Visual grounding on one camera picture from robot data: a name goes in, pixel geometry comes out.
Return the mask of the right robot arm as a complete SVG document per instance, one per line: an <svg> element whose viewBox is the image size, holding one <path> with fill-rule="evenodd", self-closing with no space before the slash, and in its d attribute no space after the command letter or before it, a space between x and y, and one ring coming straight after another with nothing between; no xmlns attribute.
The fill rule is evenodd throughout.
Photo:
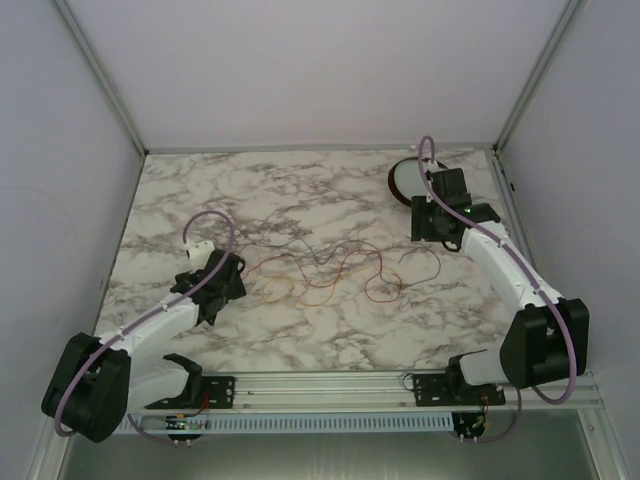
<svg viewBox="0 0 640 480"><path fill-rule="evenodd" d="M450 361L453 382L464 389L509 384L532 389L552 405L572 396L585 372L589 310L566 299L529 264L487 203L473 203L461 169L424 172L424 196L411 200L411 238L436 242L471 258L512 316L501 346Z"/></svg>

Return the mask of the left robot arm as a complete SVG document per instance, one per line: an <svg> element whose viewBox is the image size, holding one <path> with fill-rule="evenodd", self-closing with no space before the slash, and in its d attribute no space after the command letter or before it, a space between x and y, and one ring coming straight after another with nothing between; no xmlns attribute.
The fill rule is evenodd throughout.
<svg viewBox="0 0 640 480"><path fill-rule="evenodd" d="M168 294L140 319L100 336L74 335L41 401L59 435L99 443L140 409L205 407L202 367L161 348L202 323L213 325L229 302L244 297L245 268L237 254L215 249L202 268L177 274Z"/></svg>

